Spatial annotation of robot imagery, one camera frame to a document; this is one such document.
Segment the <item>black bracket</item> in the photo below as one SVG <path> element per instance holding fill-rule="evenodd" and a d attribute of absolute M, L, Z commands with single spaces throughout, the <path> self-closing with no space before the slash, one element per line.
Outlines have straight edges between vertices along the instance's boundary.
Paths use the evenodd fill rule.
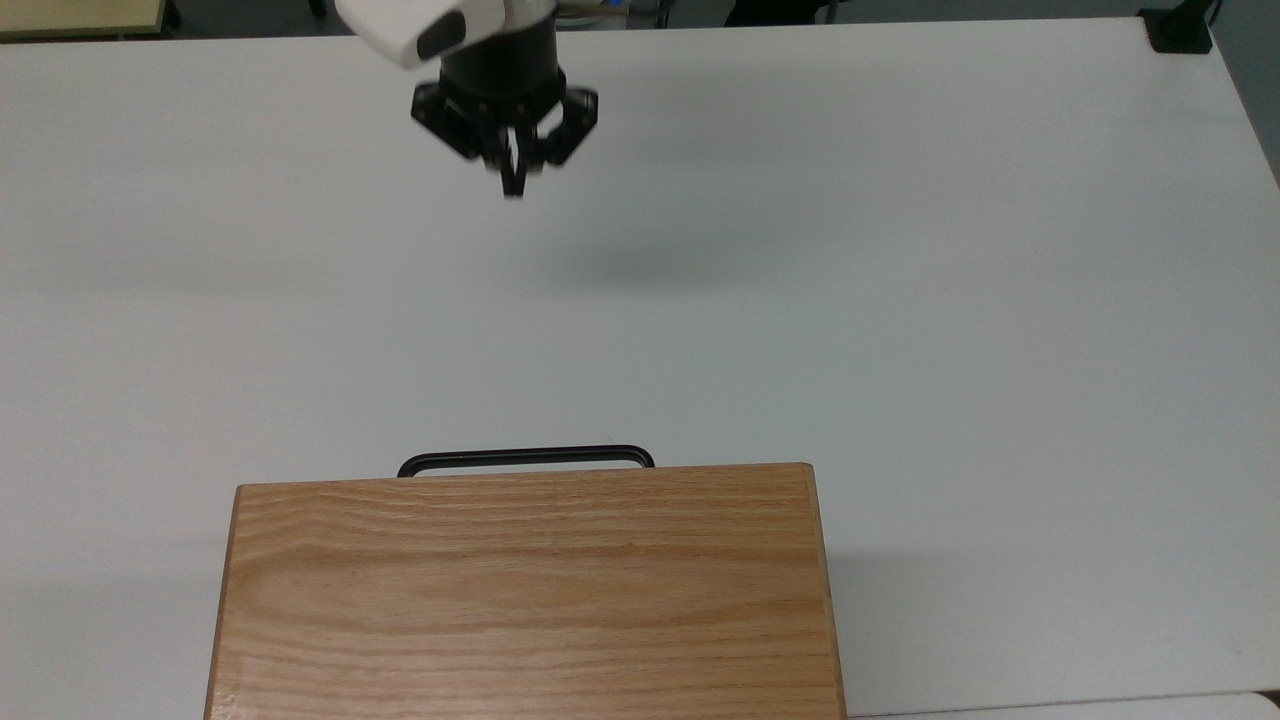
<path fill-rule="evenodd" d="M 1207 55 L 1213 49 L 1204 13 L 1213 0 L 1185 0 L 1172 10 L 1144 8 L 1138 17 L 1147 23 L 1147 37 L 1156 53 Z"/>

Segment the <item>wood grain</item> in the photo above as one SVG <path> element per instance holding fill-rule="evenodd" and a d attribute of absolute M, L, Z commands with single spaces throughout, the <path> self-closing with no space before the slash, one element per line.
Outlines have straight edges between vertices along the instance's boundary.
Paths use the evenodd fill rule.
<path fill-rule="evenodd" d="M 809 465 L 237 493 L 207 719 L 844 716 Z"/>

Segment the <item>white table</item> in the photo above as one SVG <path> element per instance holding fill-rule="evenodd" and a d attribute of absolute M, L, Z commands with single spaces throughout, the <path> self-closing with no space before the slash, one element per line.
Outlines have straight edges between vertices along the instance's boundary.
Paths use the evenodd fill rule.
<path fill-rule="evenodd" d="M 1089 702 L 931 714 L 928 720 L 1280 720 L 1257 694 Z"/>
<path fill-rule="evenodd" d="M 239 483 L 593 442 L 815 465 L 851 714 L 1280 685 L 1280 193 L 1216 53 L 561 59 L 602 123 L 507 202 L 353 38 L 0 47 L 0 715 L 197 714 Z"/>

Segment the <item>wooden lid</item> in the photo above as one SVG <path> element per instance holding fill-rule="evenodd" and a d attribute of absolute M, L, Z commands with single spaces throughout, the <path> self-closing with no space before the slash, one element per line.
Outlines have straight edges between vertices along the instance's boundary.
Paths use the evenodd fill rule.
<path fill-rule="evenodd" d="M 243 486 L 205 716 L 842 719 L 813 469 Z"/>

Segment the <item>black handle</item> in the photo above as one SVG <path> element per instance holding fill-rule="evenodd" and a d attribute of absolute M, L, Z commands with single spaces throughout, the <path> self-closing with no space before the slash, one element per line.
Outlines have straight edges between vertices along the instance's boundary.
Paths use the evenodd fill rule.
<path fill-rule="evenodd" d="M 410 457 L 397 478 L 412 478 L 438 468 L 477 468 L 483 465 L 532 465 L 544 462 L 608 462 L 626 460 L 653 468 L 653 455 L 635 445 L 584 445 L 577 447 L 526 447 L 521 450 L 465 450 L 428 452 Z"/>

